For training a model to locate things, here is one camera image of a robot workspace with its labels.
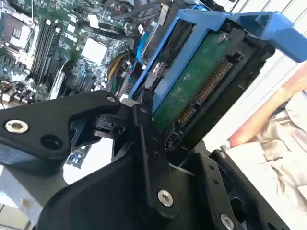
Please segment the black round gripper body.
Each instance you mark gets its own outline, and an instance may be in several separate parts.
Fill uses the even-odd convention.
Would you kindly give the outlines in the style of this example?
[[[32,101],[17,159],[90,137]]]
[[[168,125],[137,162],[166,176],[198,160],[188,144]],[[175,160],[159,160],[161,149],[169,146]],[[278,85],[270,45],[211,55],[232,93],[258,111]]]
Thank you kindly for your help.
[[[196,176],[181,164],[191,154],[134,144],[124,156],[61,189],[43,208],[39,230],[211,230]]]

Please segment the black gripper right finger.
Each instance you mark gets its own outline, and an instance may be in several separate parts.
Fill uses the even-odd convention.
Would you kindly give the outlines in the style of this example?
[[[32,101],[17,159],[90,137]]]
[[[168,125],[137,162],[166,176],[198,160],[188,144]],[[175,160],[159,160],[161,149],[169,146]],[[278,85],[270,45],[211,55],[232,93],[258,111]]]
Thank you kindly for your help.
[[[287,230],[287,224],[221,150],[191,153],[181,167],[196,176],[204,220],[213,230]]]

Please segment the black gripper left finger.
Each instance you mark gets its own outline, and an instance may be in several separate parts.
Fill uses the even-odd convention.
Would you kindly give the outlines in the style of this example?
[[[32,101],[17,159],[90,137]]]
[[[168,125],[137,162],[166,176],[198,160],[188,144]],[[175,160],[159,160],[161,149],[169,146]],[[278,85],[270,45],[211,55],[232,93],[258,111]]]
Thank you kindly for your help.
[[[152,121],[153,96],[144,90],[130,107],[110,92],[95,91],[2,110],[0,162],[26,173],[55,175],[72,150],[102,137],[115,142],[112,162],[134,144],[152,144],[165,154]]]

